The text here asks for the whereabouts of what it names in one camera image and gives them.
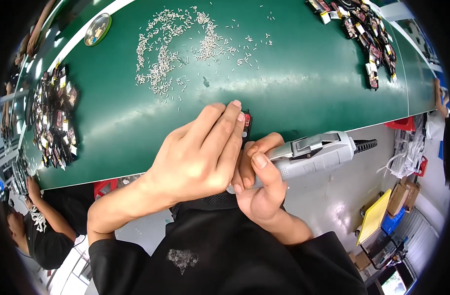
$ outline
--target red plastic stool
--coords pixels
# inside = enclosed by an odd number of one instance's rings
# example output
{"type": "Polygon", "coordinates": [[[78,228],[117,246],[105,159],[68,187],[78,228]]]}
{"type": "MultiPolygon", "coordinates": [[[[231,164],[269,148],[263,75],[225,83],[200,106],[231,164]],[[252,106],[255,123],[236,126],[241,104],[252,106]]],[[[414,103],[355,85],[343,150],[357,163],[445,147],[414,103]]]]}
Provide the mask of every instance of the red plastic stool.
{"type": "Polygon", "coordinates": [[[415,131],[415,123],[413,121],[413,116],[399,119],[392,122],[384,123],[384,126],[392,129],[400,129],[405,131],[415,131]]]}
{"type": "Polygon", "coordinates": [[[105,195],[105,193],[101,192],[100,190],[103,189],[107,184],[110,184],[110,192],[115,190],[117,188],[117,180],[118,179],[115,178],[94,183],[94,199],[97,197],[97,195],[101,197],[105,195]]]}
{"type": "Polygon", "coordinates": [[[425,175],[425,170],[427,170],[428,163],[428,159],[425,156],[422,156],[422,162],[420,163],[419,169],[417,172],[414,172],[414,174],[423,177],[423,175],[425,175]]]}

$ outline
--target yellow board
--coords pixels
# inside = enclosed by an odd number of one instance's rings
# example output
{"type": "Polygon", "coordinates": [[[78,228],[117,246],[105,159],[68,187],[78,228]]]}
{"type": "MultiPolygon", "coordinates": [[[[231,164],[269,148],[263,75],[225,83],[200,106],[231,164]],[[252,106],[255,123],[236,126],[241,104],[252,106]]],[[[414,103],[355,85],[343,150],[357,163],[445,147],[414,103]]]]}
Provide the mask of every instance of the yellow board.
{"type": "Polygon", "coordinates": [[[391,189],[382,195],[369,209],[366,210],[363,219],[363,225],[361,226],[360,234],[356,245],[361,245],[366,241],[375,231],[381,226],[382,218],[386,214],[387,204],[389,203],[389,197],[391,196],[391,189]]]}

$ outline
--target metal tray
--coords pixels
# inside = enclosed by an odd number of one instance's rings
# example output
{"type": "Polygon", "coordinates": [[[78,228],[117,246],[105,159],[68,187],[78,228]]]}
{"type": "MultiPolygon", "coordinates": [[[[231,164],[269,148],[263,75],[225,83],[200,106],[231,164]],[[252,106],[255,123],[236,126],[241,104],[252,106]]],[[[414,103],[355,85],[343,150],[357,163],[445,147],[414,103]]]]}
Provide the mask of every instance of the metal tray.
{"type": "Polygon", "coordinates": [[[84,44],[87,46],[98,44],[107,34],[110,24],[112,24],[112,17],[108,13],[103,13],[96,17],[89,28],[87,28],[84,44]]]}

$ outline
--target green workbench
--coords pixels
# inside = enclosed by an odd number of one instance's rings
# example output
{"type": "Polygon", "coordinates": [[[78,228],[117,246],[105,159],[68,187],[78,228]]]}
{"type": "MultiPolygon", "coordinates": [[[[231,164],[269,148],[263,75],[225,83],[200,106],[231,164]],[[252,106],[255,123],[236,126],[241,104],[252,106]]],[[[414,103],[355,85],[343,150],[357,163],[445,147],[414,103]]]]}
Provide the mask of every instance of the green workbench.
{"type": "MultiPolygon", "coordinates": [[[[56,47],[51,46],[37,57],[32,67],[39,67],[41,73],[47,70],[68,40],[112,2],[101,0],[87,5],[58,34],[56,47]]],[[[434,109],[432,72],[388,22],[385,25],[399,58],[398,80],[395,84],[390,82],[386,69],[381,68],[379,89],[374,91],[367,88],[366,58],[360,45],[346,39],[340,27],[342,22],[333,20],[324,26],[302,0],[231,0],[212,5],[203,0],[188,5],[177,0],[135,0],[116,11],[112,19],[102,42],[88,47],[80,41],[63,60],[69,65],[69,80],[81,93],[74,113],[80,141],[77,160],[66,171],[44,168],[40,164],[41,153],[32,143],[33,131],[27,131],[23,137],[32,172],[39,169],[42,189],[145,172],[167,134],[194,120],[204,106],[214,102],[240,100],[253,115],[254,140],[273,131],[292,140],[329,130],[352,130],[434,109]],[[189,57],[189,63],[182,68],[176,63],[175,70],[168,74],[168,79],[174,78],[174,91],[168,92],[164,103],[165,97],[153,94],[148,83],[136,86],[135,76],[148,73],[146,63],[142,71],[136,72],[139,33],[146,33],[148,20],[164,6],[177,12],[178,8],[193,11],[189,9],[191,5],[215,20],[219,36],[233,39],[225,48],[248,45],[250,49],[240,48],[234,57],[220,55],[220,65],[211,58],[195,61],[191,46],[200,48],[205,32],[201,25],[193,25],[169,44],[169,51],[178,51],[182,59],[189,57]],[[275,20],[267,18],[270,12],[275,20]],[[253,42],[245,40],[248,35],[253,42]],[[272,46],[265,45],[269,40],[272,46]],[[237,65],[244,52],[252,54],[252,67],[246,63],[237,65]],[[175,80],[183,75],[187,77],[182,81],[190,82],[181,92],[183,86],[175,80]],[[204,85],[204,77],[209,87],[204,85]]],[[[145,51],[145,59],[156,62],[157,53],[145,51]]],[[[33,87],[36,80],[30,83],[33,87]]]]}

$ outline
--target pile of electronic parts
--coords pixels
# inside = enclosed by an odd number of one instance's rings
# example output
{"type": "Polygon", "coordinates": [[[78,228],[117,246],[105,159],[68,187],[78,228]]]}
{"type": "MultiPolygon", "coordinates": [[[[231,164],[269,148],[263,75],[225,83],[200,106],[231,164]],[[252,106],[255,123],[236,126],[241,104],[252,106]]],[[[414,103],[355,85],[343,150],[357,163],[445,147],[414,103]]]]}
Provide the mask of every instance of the pile of electronic parts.
{"type": "Polygon", "coordinates": [[[325,0],[306,0],[306,3],[318,13],[326,25],[332,19],[343,20],[343,28],[349,39],[358,39],[368,58],[365,64],[368,73],[368,86],[379,88],[377,70],[384,65],[393,83],[397,80],[395,63],[397,56],[389,40],[382,18],[371,10],[364,0],[335,0],[328,5],[325,0]]]}
{"type": "Polygon", "coordinates": [[[51,162],[55,168],[65,170],[77,156],[72,114],[78,91],[67,80],[67,75],[67,65],[58,64],[52,74],[43,74],[34,92],[30,113],[35,135],[33,144],[43,153],[41,160],[47,168],[51,162]]]}

